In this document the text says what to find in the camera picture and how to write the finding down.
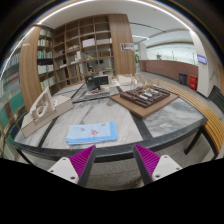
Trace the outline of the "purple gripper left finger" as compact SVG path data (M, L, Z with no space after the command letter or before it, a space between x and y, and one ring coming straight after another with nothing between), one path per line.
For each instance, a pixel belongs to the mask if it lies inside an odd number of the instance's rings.
M92 145L72 157L62 157L48 171L81 187L85 187L95 161L96 146Z

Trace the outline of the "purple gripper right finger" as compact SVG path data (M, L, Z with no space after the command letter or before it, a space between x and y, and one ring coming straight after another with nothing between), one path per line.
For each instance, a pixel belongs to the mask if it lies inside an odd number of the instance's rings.
M133 154L145 185L182 169L182 167L168 155L159 156L140 145L134 146Z

